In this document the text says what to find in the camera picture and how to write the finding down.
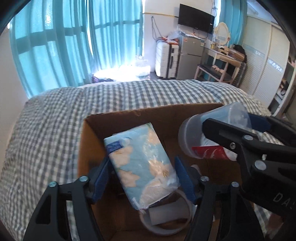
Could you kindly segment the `operator hand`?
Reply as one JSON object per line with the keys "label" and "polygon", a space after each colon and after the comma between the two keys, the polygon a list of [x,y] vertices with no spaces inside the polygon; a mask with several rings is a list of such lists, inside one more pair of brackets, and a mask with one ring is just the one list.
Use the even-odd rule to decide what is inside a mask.
{"label": "operator hand", "polygon": [[266,228],[267,234],[271,235],[272,233],[276,233],[281,228],[282,224],[282,218],[279,215],[272,213]]}

